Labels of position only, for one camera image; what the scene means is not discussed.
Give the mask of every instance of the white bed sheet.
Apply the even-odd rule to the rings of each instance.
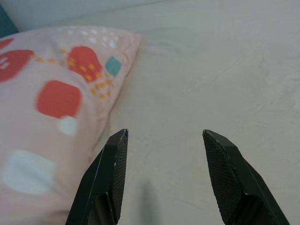
[[[205,128],[300,221],[300,2],[170,0],[66,21],[142,33],[102,142],[129,129],[121,225],[222,224]]]

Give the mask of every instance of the pillow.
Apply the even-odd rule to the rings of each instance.
[[[105,27],[0,39],[0,224],[64,224],[140,35]]]

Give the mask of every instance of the bed sheet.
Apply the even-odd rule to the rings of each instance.
[[[121,225],[222,224],[205,128],[239,147],[298,224],[299,11],[296,0],[169,0],[59,23],[144,36],[99,144],[129,129]]]

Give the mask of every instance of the orange dots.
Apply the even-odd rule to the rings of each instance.
[[[65,62],[64,60],[61,60],[61,61],[60,61],[60,65],[61,65],[61,66],[64,66],[65,64],[66,64],[66,62]]]
[[[90,92],[92,93],[92,95],[96,95],[96,93],[97,93],[96,90],[93,88],[90,89]]]
[[[61,49],[60,53],[63,54],[63,55],[65,55],[65,54],[67,54],[67,50],[66,49]]]
[[[100,83],[99,83],[99,87],[100,87],[100,88],[104,88],[104,87],[105,87],[105,83],[104,83],[104,82],[100,82]]]
[[[100,97],[101,100],[105,99],[105,95],[104,94],[100,94],[99,97]]]
[[[107,80],[105,81],[105,83],[106,83],[107,85],[111,85],[111,84],[112,84],[112,81],[111,81],[110,79],[107,79]]]
[[[94,69],[95,69],[95,66],[94,66],[93,64],[90,64],[90,65],[89,65],[89,68],[90,68],[91,70],[94,70]]]
[[[88,80],[88,81],[92,81],[93,78],[90,76],[90,75],[86,75],[85,78]]]
[[[84,66],[79,67],[82,71],[86,71],[86,68]]]
[[[68,62],[67,62],[70,66],[75,66],[75,63],[74,63],[74,61],[72,61],[72,60],[68,60]]]
[[[48,62],[50,62],[50,63],[55,63],[55,58],[49,58],[49,59],[48,59]]]
[[[37,57],[37,61],[38,61],[38,62],[44,62],[44,58],[42,58],[42,57]]]
[[[100,72],[96,72],[96,77],[98,77],[98,78],[102,78],[102,73],[100,73]]]

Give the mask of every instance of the teal wall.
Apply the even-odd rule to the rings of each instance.
[[[17,32],[17,28],[0,5],[0,38]]]

